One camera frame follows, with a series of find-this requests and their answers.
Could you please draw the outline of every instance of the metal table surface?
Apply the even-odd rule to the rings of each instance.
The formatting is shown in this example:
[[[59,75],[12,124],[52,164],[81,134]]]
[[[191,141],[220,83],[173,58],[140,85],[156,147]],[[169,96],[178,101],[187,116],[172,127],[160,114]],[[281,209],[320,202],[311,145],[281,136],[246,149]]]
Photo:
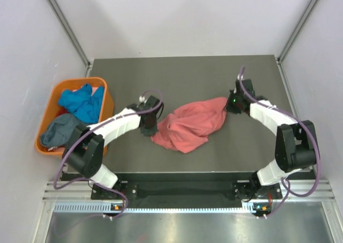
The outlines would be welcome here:
[[[160,89],[163,119],[189,102],[228,97],[242,65],[257,95],[290,111],[272,55],[103,59],[94,61],[91,76],[106,80],[115,113],[138,103],[144,91]],[[166,150],[136,130],[110,143],[104,164],[115,172],[255,171],[274,158],[274,147],[275,136],[259,122],[247,115],[228,114],[223,127],[193,152]]]
[[[55,213],[57,235],[87,216]],[[50,226],[46,243],[333,242],[321,203],[286,203],[271,219],[251,214],[126,214],[112,222],[85,220],[57,238]]]

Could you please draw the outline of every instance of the wrinkled fabric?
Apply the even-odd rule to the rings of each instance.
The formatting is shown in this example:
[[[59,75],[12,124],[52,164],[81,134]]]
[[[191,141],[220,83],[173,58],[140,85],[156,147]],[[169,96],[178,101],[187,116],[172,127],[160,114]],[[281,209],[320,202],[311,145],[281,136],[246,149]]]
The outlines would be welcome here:
[[[47,130],[40,135],[40,142],[46,148],[65,145],[74,128],[82,122],[70,113],[62,114],[53,119]]]
[[[99,121],[104,88],[99,88],[92,95],[92,86],[85,84],[74,92],[64,90],[58,100],[58,105],[64,107],[69,113],[85,123]]]
[[[151,137],[166,149],[183,153],[193,151],[208,141],[208,135],[225,122],[227,98],[192,102],[179,107],[158,123],[158,132]]]

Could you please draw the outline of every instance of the orange plastic bin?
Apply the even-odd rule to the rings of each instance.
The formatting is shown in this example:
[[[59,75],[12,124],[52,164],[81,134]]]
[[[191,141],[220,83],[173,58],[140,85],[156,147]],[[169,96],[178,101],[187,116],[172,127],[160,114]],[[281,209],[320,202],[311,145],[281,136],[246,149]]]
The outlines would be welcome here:
[[[47,148],[42,146],[40,141],[39,141],[39,136],[47,130],[48,125],[51,123],[51,121],[53,121],[53,119],[56,117],[57,113],[62,109],[62,107],[59,106],[57,104],[57,102],[58,102],[63,90],[65,90],[65,89],[77,90],[77,89],[80,89],[86,83],[89,83],[92,87],[103,86],[105,89],[104,93],[103,93],[99,122],[104,121],[104,120],[110,118],[111,116],[113,116],[114,102],[113,102],[113,99],[112,99],[110,93],[108,92],[107,84],[106,84],[105,80],[103,80],[102,78],[99,78],[99,77],[74,78],[74,79],[67,79],[67,80],[60,82],[59,84],[57,84],[54,87],[54,89],[50,95],[50,99],[48,101],[48,105],[47,105],[47,108],[45,110],[42,122],[41,122],[40,127],[39,127],[39,131],[38,131],[38,134],[36,137],[35,146],[36,146],[36,149],[38,150],[38,152],[40,152],[41,154],[47,154],[50,156],[59,156],[59,157],[62,156],[63,151],[60,151],[60,152],[48,151]],[[105,154],[106,152],[107,152],[107,147],[104,148],[103,154]]]

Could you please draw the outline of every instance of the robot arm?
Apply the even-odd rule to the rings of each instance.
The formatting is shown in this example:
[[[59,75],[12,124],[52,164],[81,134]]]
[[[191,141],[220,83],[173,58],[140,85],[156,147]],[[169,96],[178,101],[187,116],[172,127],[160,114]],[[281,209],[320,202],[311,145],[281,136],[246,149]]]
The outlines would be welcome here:
[[[88,127],[80,124],[74,131],[65,146],[63,157],[74,143],[86,132],[103,124],[81,141],[71,152],[66,162],[78,171],[83,177],[91,179],[107,188],[113,188],[118,177],[102,164],[103,148],[122,134],[140,128],[145,136],[152,136],[157,132],[157,114],[163,111],[163,103],[154,111],[160,100],[150,96],[142,99],[139,105],[132,104],[119,114]]]
[[[245,79],[242,82],[245,89],[255,97],[251,80]],[[308,135],[294,119],[275,110],[274,106],[265,97],[259,96],[255,98],[258,102],[251,102],[246,97],[237,79],[236,89],[230,91],[226,110],[234,114],[244,112],[261,122],[276,135],[275,159],[266,167],[256,171],[250,179],[252,191],[256,193],[264,186],[278,183],[282,178],[314,165],[316,157],[314,146],[311,144]],[[313,123],[310,121],[304,121],[303,123],[316,138]]]

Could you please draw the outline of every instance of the white cable tray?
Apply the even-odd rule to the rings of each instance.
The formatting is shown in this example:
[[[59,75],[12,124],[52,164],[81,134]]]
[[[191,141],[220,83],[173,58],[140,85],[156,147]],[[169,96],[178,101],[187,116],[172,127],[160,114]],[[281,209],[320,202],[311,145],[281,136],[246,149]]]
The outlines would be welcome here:
[[[56,203],[54,212],[78,213],[117,213],[114,204],[105,202],[94,203]],[[242,203],[241,208],[127,208],[125,213],[252,213],[253,203]]]

